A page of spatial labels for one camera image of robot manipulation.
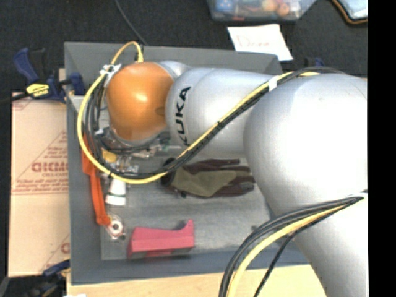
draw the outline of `olive green cloth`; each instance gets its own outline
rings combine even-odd
[[[178,168],[166,185],[171,191],[200,197],[238,196],[253,190],[254,179],[239,160],[210,159]]]

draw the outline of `black cord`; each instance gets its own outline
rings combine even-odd
[[[290,241],[297,235],[297,233],[298,232],[294,232],[292,235],[289,235],[286,237],[285,241],[282,243],[278,252],[276,253],[275,257],[273,258],[271,264],[268,266],[268,269],[265,272],[264,277],[262,278],[259,286],[257,287],[256,292],[254,293],[254,297],[259,297],[261,290],[263,289],[265,283],[267,283],[267,280],[270,277],[272,271],[274,270],[275,265],[277,264],[280,256],[282,255],[283,251],[286,249],[286,247],[290,243]]]
[[[332,69],[329,67],[306,67],[303,69],[300,69],[298,71],[294,71],[291,74],[288,74],[281,79],[277,81],[277,85],[284,84],[292,79],[295,79],[297,77],[300,77],[302,74],[305,72],[325,72],[325,73],[341,73],[340,71],[336,69]],[[94,109],[95,105],[93,103],[99,103],[102,101],[103,96],[104,96],[104,82],[102,82],[94,91],[93,96],[95,96],[96,100],[94,101],[89,101],[87,103],[87,113],[94,115]],[[104,161],[102,154],[100,152],[100,148],[97,146],[97,148],[93,149],[93,155],[96,157],[97,160],[101,160],[101,164],[109,171],[111,171],[114,174],[120,175],[124,178],[132,178],[132,179],[146,179],[149,178],[153,175],[156,174],[162,174],[162,173],[172,173],[176,171],[180,166],[188,162],[190,159],[192,159],[195,155],[197,155],[215,136],[217,133],[219,133],[228,123],[230,123],[232,120],[234,120],[237,116],[248,110],[250,107],[255,105],[259,99],[264,96],[267,92],[269,91],[269,88],[266,87],[264,88],[261,92],[257,93],[254,97],[252,97],[248,102],[246,102],[242,107],[240,107],[238,110],[234,111],[231,113],[225,120],[222,122],[219,122],[217,126],[199,143],[197,144],[194,148],[190,149],[188,152],[186,152],[183,156],[176,158],[173,162],[162,166],[161,168],[157,169],[156,171],[153,171],[151,173],[135,173],[135,172],[127,172],[127,171],[119,171],[116,168],[110,167],[106,161]],[[100,105],[97,107],[98,108],[98,115],[100,115]],[[98,119],[94,118],[91,119],[88,123],[92,124],[97,124]],[[87,131],[87,135],[92,135],[95,131]]]
[[[17,101],[17,100],[26,98],[28,96],[29,96],[29,94],[27,94],[27,93],[19,93],[18,95],[15,95],[15,96],[11,96],[11,97],[8,97],[8,98],[3,98],[3,99],[0,100],[0,105],[5,105],[7,103],[12,103],[13,101]]]
[[[236,250],[233,257],[230,259],[222,278],[222,282],[220,284],[219,297],[225,297],[228,291],[228,286],[231,282],[232,274],[236,268],[236,264],[238,263],[239,258],[246,252],[251,244],[257,241],[259,238],[263,237],[263,235],[276,231],[280,228],[283,228],[290,223],[296,222],[304,217],[308,217],[312,214],[323,212],[328,209],[332,209],[338,206],[348,207],[362,200],[363,197],[347,197],[339,200],[334,200],[330,202],[322,202],[320,204],[314,204],[308,207],[304,207],[302,209],[298,209],[292,211],[290,213],[286,213],[278,218],[275,218],[269,222],[262,224],[256,230],[254,230],[240,245],[240,247]]]
[[[129,21],[129,19],[127,18],[124,10],[122,9],[120,3],[118,0],[114,0],[117,9],[119,11],[119,13],[122,15],[122,17],[124,18],[125,22],[128,24],[129,28],[136,34],[136,36],[138,37],[138,39],[145,45],[148,45],[148,43],[146,42],[146,40],[144,38],[142,38],[142,36],[138,33],[138,31],[136,30],[135,26],[133,26],[133,24]]]

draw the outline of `white paper note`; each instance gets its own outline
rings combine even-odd
[[[275,54],[279,61],[293,59],[283,39],[279,24],[228,27],[228,32],[236,51]]]

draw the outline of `pink object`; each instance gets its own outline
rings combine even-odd
[[[144,257],[165,256],[175,251],[189,251],[194,247],[194,222],[190,219],[180,230],[134,228],[129,240],[127,256],[144,254]]]

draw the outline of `black surface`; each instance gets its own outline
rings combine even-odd
[[[119,0],[150,45],[232,50],[228,23],[210,18],[206,0]],[[238,25],[263,23],[238,23]],[[320,58],[326,66],[367,76],[368,25],[350,25],[329,0],[318,0],[296,23],[281,24],[294,57],[285,70]],[[136,40],[113,0],[0,0],[0,98],[22,90],[25,79],[12,57],[23,47],[46,48],[48,67],[63,67],[65,41]],[[0,106],[0,280],[6,274],[10,188],[10,110]]]

